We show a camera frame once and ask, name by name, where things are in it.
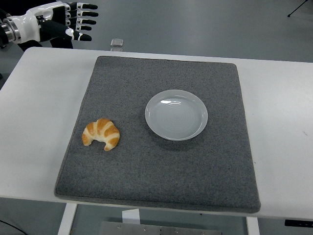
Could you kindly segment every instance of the tripod leg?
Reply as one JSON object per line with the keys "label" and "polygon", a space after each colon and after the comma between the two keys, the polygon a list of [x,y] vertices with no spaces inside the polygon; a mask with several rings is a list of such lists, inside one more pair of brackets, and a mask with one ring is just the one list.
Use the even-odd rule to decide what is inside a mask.
{"label": "tripod leg", "polygon": [[303,4],[305,4],[308,0],[305,0],[304,3],[302,3],[300,6],[297,7],[297,9],[295,9],[293,12],[295,12],[296,10],[298,10],[299,7],[301,7]]}

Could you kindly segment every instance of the robot finger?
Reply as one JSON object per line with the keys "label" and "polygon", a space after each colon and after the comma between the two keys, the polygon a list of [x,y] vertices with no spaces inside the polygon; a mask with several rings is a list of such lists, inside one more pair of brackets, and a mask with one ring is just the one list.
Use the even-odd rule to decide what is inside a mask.
{"label": "robot finger", "polygon": [[96,24],[97,21],[83,19],[83,18],[70,18],[66,19],[66,25],[76,25],[76,24]]}
{"label": "robot finger", "polygon": [[48,33],[53,37],[60,37],[67,40],[91,41],[91,36],[75,31],[74,29],[51,20],[39,21],[42,32]]}
{"label": "robot finger", "polygon": [[93,5],[93,4],[82,3],[82,2],[71,2],[71,3],[66,3],[66,9],[67,9],[67,11],[72,11],[72,10],[76,10],[76,9],[96,10],[96,9],[98,9],[98,6]]}
{"label": "robot finger", "polygon": [[67,11],[66,13],[66,18],[73,18],[77,16],[92,16],[92,17],[97,17],[99,14],[96,12],[92,11]]}
{"label": "robot finger", "polygon": [[71,25],[70,28],[75,29],[76,31],[87,30],[90,31],[91,27],[83,24]]}

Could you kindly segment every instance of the floor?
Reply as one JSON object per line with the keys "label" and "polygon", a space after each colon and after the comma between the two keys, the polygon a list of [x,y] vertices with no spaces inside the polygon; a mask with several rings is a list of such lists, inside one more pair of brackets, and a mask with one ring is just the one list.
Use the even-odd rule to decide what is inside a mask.
{"label": "floor", "polygon": [[[76,49],[110,50],[111,40],[120,38],[124,40],[123,51],[130,52],[313,62],[312,0],[289,18],[287,15],[304,0],[88,2],[99,6],[99,17],[90,31],[92,41],[73,42]],[[13,43],[0,49],[0,73],[3,75],[0,88],[22,54]],[[14,214],[21,207],[26,211],[33,208],[28,202],[0,200],[0,205],[3,220],[8,219],[15,225],[34,220]],[[38,210],[44,212],[50,210],[50,206],[43,203]],[[60,210],[52,211],[49,216],[58,228],[56,218],[60,217]],[[2,229],[0,227],[0,234],[14,234]]]}

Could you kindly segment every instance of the white plate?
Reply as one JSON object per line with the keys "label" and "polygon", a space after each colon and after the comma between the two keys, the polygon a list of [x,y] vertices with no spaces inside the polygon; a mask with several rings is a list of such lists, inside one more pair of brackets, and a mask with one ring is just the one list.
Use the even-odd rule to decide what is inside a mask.
{"label": "white plate", "polygon": [[194,94],[167,90],[153,96],[145,111],[149,127],[172,141],[188,140],[206,126],[208,114],[204,103]]}

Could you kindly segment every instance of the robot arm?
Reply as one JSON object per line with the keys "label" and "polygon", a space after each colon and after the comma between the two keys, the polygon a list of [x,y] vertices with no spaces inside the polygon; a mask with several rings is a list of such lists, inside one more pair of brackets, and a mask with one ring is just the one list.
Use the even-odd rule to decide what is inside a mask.
{"label": "robot arm", "polygon": [[91,36],[79,31],[91,30],[86,24],[96,24],[96,21],[81,17],[98,16],[98,13],[88,11],[97,8],[92,4],[58,1],[31,8],[22,16],[9,16],[0,25],[0,46],[29,40],[43,42],[56,37],[91,41]]}

